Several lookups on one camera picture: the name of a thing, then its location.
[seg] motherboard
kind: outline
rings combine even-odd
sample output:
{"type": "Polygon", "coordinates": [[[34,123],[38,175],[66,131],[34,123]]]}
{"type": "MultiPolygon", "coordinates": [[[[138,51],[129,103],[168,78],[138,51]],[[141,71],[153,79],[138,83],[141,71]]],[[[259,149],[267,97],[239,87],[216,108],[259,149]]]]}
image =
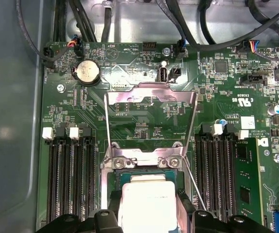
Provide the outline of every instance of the motherboard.
{"type": "MultiPolygon", "coordinates": [[[[46,53],[65,46],[50,43],[46,53]]],[[[279,229],[279,62],[238,47],[177,52],[176,46],[87,43],[45,68],[37,228],[62,214],[84,220],[100,209],[104,95],[158,82],[197,94],[187,156],[207,210],[221,221],[245,215],[279,229]]],[[[279,57],[279,48],[258,50],[279,57]]],[[[193,110],[154,97],[112,104],[112,145],[141,151],[182,145],[193,110]]],[[[119,188],[112,175],[109,193],[119,188]]],[[[175,185],[183,187],[179,177],[175,185]]],[[[190,198],[201,208],[194,187],[190,198]]]]}

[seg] silver screw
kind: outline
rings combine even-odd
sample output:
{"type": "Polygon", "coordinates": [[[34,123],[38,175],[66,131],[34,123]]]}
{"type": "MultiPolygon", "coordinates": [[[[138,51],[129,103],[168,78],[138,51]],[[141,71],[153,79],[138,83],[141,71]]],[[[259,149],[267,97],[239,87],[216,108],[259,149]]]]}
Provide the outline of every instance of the silver screw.
{"type": "Polygon", "coordinates": [[[66,91],[66,87],[63,84],[58,84],[56,89],[59,93],[64,93],[66,91]]]}
{"type": "Polygon", "coordinates": [[[242,219],[241,217],[234,217],[234,221],[237,221],[239,223],[243,223],[244,219],[242,219]]]}
{"type": "Polygon", "coordinates": [[[207,213],[205,211],[200,211],[198,214],[200,216],[202,216],[202,217],[206,217],[207,216],[207,213]]]}
{"type": "Polygon", "coordinates": [[[164,48],[162,53],[165,57],[168,57],[171,54],[170,48],[164,48]]]}
{"type": "Polygon", "coordinates": [[[279,154],[274,155],[274,161],[279,164],[279,154]]]}
{"type": "Polygon", "coordinates": [[[117,169],[121,169],[121,168],[124,168],[124,161],[122,159],[116,159],[114,161],[114,166],[117,168],[117,169]]]}
{"type": "Polygon", "coordinates": [[[172,158],[169,160],[169,164],[172,166],[172,167],[178,167],[179,166],[179,160],[176,159],[176,158],[172,158]]]}

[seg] green circuit board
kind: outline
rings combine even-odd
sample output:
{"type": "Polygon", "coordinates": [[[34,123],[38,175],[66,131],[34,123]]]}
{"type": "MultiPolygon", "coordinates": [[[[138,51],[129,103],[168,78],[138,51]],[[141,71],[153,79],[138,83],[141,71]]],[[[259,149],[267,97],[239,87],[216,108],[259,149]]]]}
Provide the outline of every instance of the green circuit board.
{"type": "MultiPolygon", "coordinates": [[[[65,45],[48,44],[54,53],[65,45]]],[[[276,49],[260,48],[259,51],[279,56],[276,49]]],[[[273,212],[279,210],[279,163],[276,160],[279,155],[279,118],[270,116],[268,108],[279,104],[279,62],[269,62],[252,53],[239,53],[236,48],[196,52],[190,47],[187,47],[185,57],[178,60],[172,44],[158,44],[152,51],[143,51],[139,43],[90,43],[84,45],[84,54],[85,59],[99,65],[100,83],[86,87],[72,77],[71,69],[78,60],[70,49],[55,62],[55,69],[45,68],[41,123],[42,127],[52,127],[54,131],[65,127],[67,133],[70,127],[79,124],[92,129],[93,165],[82,169],[83,174],[93,170],[89,178],[93,189],[86,192],[86,195],[92,193],[89,197],[91,210],[100,208],[99,165],[108,147],[104,94],[108,91],[130,91],[141,82],[155,82],[160,62],[166,61],[168,71],[173,67],[181,68],[181,75],[174,83],[169,83],[171,89],[195,91],[198,96],[194,133],[188,150],[192,171],[195,172],[197,166],[195,134],[201,131],[202,124],[213,125],[216,120],[224,119],[234,126],[236,133],[248,130],[248,138],[235,144],[237,148],[244,144],[246,154],[233,155],[236,214],[246,215],[274,229],[273,212]],[[164,48],[170,48],[171,55],[164,56],[164,48]],[[266,83],[242,84],[241,78],[247,74],[261,75],[266,83]],[[66,88],[62,93],[57,91],[59,84],[66,88]]],[[[146,98],[141,103],[111,105],[112,141],[121,148],[140,148],[142,151],[171,147],[177,141],[183,143],[191,111],[187,103],[164,104],[155,98],[146,98]]],[[[40,148],[38,228],[47,219],[50,150],[44,139],[40,148]]],[[[70,146],[70,169],[75,163],[71,151],[70,146]]],[[[70,173],[70,186],[73,176],[70,173]]],[[[83,196],[87,188],[83,185],[83,196]]],[[[196,194],[192,194],[197,205],[196,194]]],[[[57,197],[57,216],[61,213],[60,202],[60,197],[57,197]]]]}

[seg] white label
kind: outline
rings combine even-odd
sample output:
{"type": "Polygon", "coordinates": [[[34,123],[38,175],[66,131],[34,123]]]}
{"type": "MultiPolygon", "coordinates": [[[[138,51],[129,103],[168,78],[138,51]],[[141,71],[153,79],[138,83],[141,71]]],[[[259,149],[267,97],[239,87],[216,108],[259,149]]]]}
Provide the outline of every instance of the white label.
{"type": "Polygon", "coordinates": [[[251,107],[253,98],[232,98],[232,102],[238,102],[240,107],[251,107]]]}
{"type": "Polygon", "coordinates": [[[241,116],[241,126],[242,126],[242,130],[254,130],[256,128],[255,117],[241,116]]]}
{"type": "Polygon", "coordinates": [[[262,147],[269,147],[269,139],[267,138],[258,139],[258,145],[262,147]]]}

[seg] black cable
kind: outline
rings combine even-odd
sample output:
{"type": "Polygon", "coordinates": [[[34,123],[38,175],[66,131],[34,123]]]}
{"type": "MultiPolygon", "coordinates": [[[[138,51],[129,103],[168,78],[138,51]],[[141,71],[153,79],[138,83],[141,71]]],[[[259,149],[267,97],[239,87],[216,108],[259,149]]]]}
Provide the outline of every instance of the black cable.
{"type": "Polygon", "coordinates": [[[59,17],[60,17],[60,4],[61,0],[55,1],[54,8],[54,23],[53,23],[53,41],[58,41],[58,33],[59,33],[59,17]]]}
{"type": "Polygon", "coordinates": [[[267,55],[265,55],[264,53],[255,51],[254,54],[258,55],[259,57],[265,58],[266,60],[272,61],[272,62],[279,62],[279,58],[278,57],[269,57],[267,55]]]}
{"type": "Polygon", "coordinates": [[[73,12],[73,15],[77,21],[78,28],[80,29],[80,32],[82,34],[82,40],[85,42],[88,42],[89,41],[88,33],[85,28],[84,22],[83,22],[82,18],[80,17],[77,6],[76,6],[74,0],[68,0],[68,2],[69,2],[71,10],[73,12]]]}
{"type": "Polygon", "coordinates": [[[66,41],[66,0],[60,0],[59,38],[66,41]]]}
{"type": "Polygon", "coordinates": [[[28,31],[26,29],[26,25],[24,22],[23,14],[22,14],[21,0],[16,0],[15,3],[16,3],[16,16],[18,19],[19,27],[21,28],[21,31],[22,31],[26,41],[28,42],[28,45],[30,46],[30,48],[43,60],[46,60],[49,62],[54,62],[54,61],[60,59],[69,50],[69,47],[66,46],[66,47],[62,48],[61,51],[55,57],[47,57],[47,56],[43,55],[37,49],[37,47],[34,45],[32,39],[29,36],[28,31]]]}
{"type": "Polygon", "coordinates": [[[111,8],[105,8],[104,29],[103,29],[102,35],[101,35],[101,42],[108,42],[108,40],[109,40],[111,17],[112,17],[111,8]]]}
{"type": "MultiPolygon", "coordinates": [[[[257,7],[255,0],[248,0],[248,8],[251,15],[261,24],[265,24],[270,18],[268,18],[265,14],[263,14],[260,9],[257,7]]],[[[279,24],[272,24],[269,29],[274,30],[279,35],[279,24]]]]}
{"type": "Polygon", "coordinates": [[[82,6],[80,0],[73,0],[73,2],[75,3],[75,5],[78,9],[79,15],[80,15],[81,19],[83,20],[83,23],[85,24],[85,28],[86,28],[86,31],[87,31],[87,34],[88,34],[89,41],[90,42],[97,42],[96,36],[94,34],[94,30],[92,28],[91,21],[88,18],[87,14],[86,14],[86,11],[85,11],[84,7],[82,6]]]}
{"type": "Polygon", "coordinates": [[[186,38],[189,41],[189,44],[198,51],[214,51],[214,50],[220,50],[220,49],[224,49],[226,47],[231,47],[231,46],[237,45],[244,40],[250,40],[253,37],[259,35],[264,30],[266,30],[272,24],[274,24],[275,22],[277,22],[279,20],[279,13],[278,13],[273,18],[271,18],[269,21],[267,21],[264,25],[254,29],[253,31],[247,33],[246,35],[240,36],[234,40],[216,44],[216,45],[199,45],[196,42],[196,40],[193,38],[192,34],[190,33],[190,30],[180,11],[177,0],[166,0],[166,3],[167,3],[169,10],[173,13],[173,15],[175,16],[175,18],[178,20],[181,27],[183,28],[184,34],[186,35],[186,38]]]}
{"type": "Polygon", "coordinates": [[[185,40],[186,36],[183,33],[181,25],[178,23],[177,19],[173,16],[173,14],[169,11],[168,7],[165,5],[163,0],[156,0],[156,3],[160,7],[160,9],[164,12],[164,14],[169,18],[169,20],[172,21],[172,23],[176,26],[178,32],[181,35],[181,39],[185,40]]]}
{"type": "Polygon", "coordinates": [[[200,23],[203,35],[204,35],[205,39],[207,40],[207,42],[210,45],[215,45],[216,42],[213,40],[211,34],[209,33],[207,24],[206,24],[206,8],[201,9],[199,12],[199,23],[200,23]]]}

